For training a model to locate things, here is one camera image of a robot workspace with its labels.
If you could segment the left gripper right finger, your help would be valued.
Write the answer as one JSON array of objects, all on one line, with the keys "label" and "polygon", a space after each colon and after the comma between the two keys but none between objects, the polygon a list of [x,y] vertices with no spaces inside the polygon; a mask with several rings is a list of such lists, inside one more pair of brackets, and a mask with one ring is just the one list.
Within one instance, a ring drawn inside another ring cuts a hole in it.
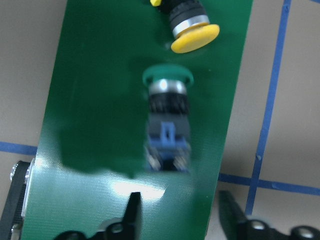
[{"label": "left gripper right finger", "polygon": [[260,219],[249,219],[233,195],[227,190],[218,192],[220,225],[228,240],[318,240],[320,230],[308,225],[293,227],[284,234]]}]

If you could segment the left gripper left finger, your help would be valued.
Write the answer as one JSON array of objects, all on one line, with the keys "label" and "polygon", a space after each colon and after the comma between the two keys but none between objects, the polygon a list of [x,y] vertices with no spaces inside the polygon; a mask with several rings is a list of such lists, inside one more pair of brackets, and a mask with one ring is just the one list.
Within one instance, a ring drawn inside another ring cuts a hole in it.
[{"label": "left gripper left finger", "polygon": [[105,220],[97,232],[87,237],[83,232],[68,230],[57,240],[139,240],[141,236],[141,193],[132,192],[122,218]]}]

